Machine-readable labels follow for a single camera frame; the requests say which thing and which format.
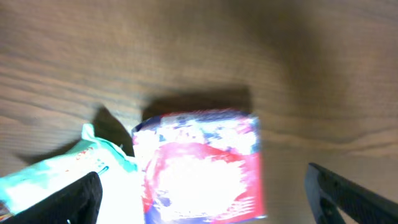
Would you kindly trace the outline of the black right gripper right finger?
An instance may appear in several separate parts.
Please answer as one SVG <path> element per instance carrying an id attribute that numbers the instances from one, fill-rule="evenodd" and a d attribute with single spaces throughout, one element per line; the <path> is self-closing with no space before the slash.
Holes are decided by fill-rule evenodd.
<path id="1" fill-rule="evenodd" d="M 305 192 L 317 224 L 344 223 L 342 210 L 357 223 L 397 223 L 397 204 L 316 163 L 309 163 Z"/>

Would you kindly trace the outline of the purple red snack packet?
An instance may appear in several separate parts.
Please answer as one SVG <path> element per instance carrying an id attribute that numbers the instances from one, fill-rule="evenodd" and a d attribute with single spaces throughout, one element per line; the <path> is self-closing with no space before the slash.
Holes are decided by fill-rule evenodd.
<path id="1" fill-rule="evenodd" d="M 259 119 L 238 110 L 149 118 L 132 130 L 146 223 L 266 217 Z"/>

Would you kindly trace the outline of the teal snack packet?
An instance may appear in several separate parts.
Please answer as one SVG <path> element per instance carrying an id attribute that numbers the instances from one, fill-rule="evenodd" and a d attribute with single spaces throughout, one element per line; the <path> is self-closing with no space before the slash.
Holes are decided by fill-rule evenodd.
<path id="1" fill-rule="evenodd" d="M 1 178 L 1 202 L 19 213 L 90 172 L 99 175 L 106 208 L 117 211 L 140 201 L 135 159 L 116 144 L 95 136 L 84 124 L 81 140 L 66 153 Z"/>

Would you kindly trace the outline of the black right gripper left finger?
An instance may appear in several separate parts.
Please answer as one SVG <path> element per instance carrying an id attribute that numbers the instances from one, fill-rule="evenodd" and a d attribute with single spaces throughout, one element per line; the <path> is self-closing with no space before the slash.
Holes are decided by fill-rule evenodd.
<path id="1" fill-rule="evenodd" d="M 90 172 L 4 224 L 96 224 L 103 197 L 100 177 Z"/>

